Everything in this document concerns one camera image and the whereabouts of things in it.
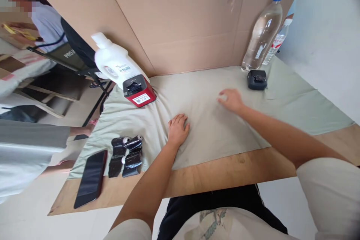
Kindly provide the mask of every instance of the smartphone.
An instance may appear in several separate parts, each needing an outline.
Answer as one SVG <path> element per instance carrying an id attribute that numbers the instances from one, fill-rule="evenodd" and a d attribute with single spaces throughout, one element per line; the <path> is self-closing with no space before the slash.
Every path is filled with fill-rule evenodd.
<path id="1" fill-rule="evenodd" d="M 94 201 L 100 196 L 107 155 L 108 151 L 102 150 L 88 157 L 74 209 Z"/>

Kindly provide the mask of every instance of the bottle label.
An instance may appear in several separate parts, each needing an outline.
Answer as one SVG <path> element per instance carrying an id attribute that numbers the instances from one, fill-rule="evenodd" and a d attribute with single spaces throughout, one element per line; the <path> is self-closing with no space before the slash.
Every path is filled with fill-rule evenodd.
<path id="1" fill-rule="evenodd" d="M 141 104 L 149 99 L 150 99 L 150 97 L 147 94 L 142 94 L 142 95 L 134 98 L 133 101 L 135 101 L 136 104 Z"/>
<path id="2" fill-rule="evenodd" d="M 255 59 L 259 59 L 259 57 L 260 57 L 260 55 L 261 55 L 261 52 L 262 52 L 263 49 L 266 47 L 266 44 L 267 44 L 267 43 L 265 43 L 264 46 L 260 45 L 259 50 L 258 50 L 258 52 L 256 53 Z"/>
<path id="3" fill-rule="evenodd" d="M 285 40 L 284 36 L 277 35 L 271 47 L 274 49 L 278 49 L 281 46 L 281 44 L 284 42 L 284 40 Z"/>
<path id="4" fill-rule="evenodd" d="M 113 71 L 110 67 L 105 66 L 104 67 L 107 72 L 109 72 L 112 76 L 117 77 L 117 74 L 115 71 Z"/>
<path id="5" fill-rule="evenodd" d="M 115 67 L 120 72 L 120 74 L 125 77 L 126 80 L 137 75 L 134 69 L 128 66 L 127 64 L 123 64 L 121 66 L 116 65 Z"/>

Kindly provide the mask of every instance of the sticker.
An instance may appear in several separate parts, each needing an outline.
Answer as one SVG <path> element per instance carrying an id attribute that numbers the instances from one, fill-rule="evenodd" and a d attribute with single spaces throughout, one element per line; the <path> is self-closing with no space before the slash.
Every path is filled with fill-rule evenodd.
<path id="1" fill-rule="evenodd" d="M 133 101 L 135 101 L 136 104 L 141 104 L 149 99 L 150 99 L 150 97 L 147 94 L 142 94 L 142 95 L 134 98 Z"/>
<path id="2" fill-rule="evenodd" d="M 135 68 L 132 68 L 131 66 L 129 66 L 127 64 L 123 64 L 121 66 L 116 65 L 115 67 L 121 73 L 121 75 L 123 75 L 125 77 L 126 80 L 137 75 Z"/>
<path id="3" fill-rule="evenodd" d="M 278 49 L 281 46 L 281 44 L 284 42 L 284 40 L 285 40 L 284 36 L 277 35 L 271 47 Z"/>
<path id="4" fill-rule="evenodd" d="M 266 47 L 266 44 L 267 44 L 267 43 L 265 43 L 264 46 L 260 45 L 260 48 L 259 48 L 259 50 L 258 50 L 258 52 L 257 52 L 257 54 L 256 54 L 256 56 L 255 56 L 255 59 L 259 59 L 259 57 L 260 57 L 260 55 L 261 55 L 261 52 L 262 52 L 263 49 Z"/>

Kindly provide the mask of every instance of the white sleeve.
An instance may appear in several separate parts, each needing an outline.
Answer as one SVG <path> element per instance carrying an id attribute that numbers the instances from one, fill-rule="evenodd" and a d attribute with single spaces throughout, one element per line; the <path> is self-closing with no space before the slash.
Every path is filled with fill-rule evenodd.
<path id="1" fill-rule="evenodd" d="M 335 158 L 318 158 L 297 169 L 316 239 L 343 239 L 360 233 L 360 169 Z"/>
<path id="2" fill-rule="evenodd" d="M 151 240 L 149 225 L 141 219 L 128 219 L 112 229 L 104 240 Z"/>

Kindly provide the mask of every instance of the right hand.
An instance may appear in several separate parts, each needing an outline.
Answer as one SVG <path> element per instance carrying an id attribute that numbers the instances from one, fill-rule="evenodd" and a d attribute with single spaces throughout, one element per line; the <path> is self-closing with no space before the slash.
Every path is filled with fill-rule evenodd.
<path id="1" fill-rule="evenodd" d="M 217 98 L 217 101 L 229 111 L 240 114 L 245 107 L 241 95 L 236 89 L 224 89 L 219 93 L 220 96 L 225 95 L 226 99 Z"/>

